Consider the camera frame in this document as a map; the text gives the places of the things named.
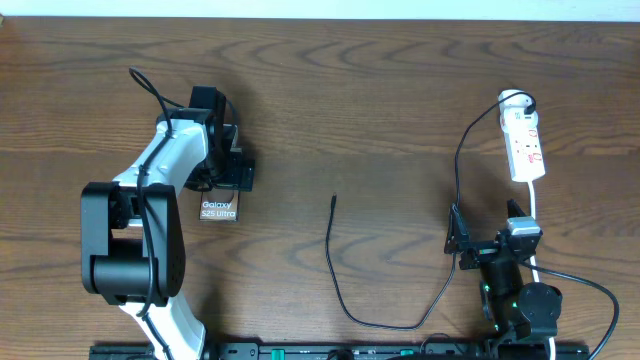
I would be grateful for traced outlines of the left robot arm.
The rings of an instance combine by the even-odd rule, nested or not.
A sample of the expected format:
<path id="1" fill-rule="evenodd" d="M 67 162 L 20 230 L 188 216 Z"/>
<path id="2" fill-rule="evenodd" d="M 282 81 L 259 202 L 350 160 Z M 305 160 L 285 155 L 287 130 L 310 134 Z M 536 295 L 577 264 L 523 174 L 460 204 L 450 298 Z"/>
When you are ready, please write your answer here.
<path id="1" fill-rule="evenodd" d="M 218 358 L 181 290 L 186 252 L 178 197 L 184 189 L 251 191 L 254 163 L 237 137 L 224 109 L 171 109 L 129 168 L 83 189 L 83 286 L 130 315 L 148 338 L 145 345 L 94 345 L 90 358 Z"/>

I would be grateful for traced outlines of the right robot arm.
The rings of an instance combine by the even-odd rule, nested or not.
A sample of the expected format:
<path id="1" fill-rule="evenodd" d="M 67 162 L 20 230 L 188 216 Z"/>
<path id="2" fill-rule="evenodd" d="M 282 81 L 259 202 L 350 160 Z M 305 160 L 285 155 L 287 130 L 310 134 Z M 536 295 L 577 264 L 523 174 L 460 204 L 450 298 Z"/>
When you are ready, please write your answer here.
<path id="1" fill-rule="evenodd" d="M 459 257 L 459 268 L 481 272 L 483 311 L 497 334 L 483 341 L 493 359 L 545 359 L 558 333 L 562 293 L 543 282 L 523 281 L 519 265 L 535 254 L 543 232 L 518 204 L 507 202 L 506 227 L 490 241 L 473 241 L 460 209 L 449 210 L 444 252 Z"/>

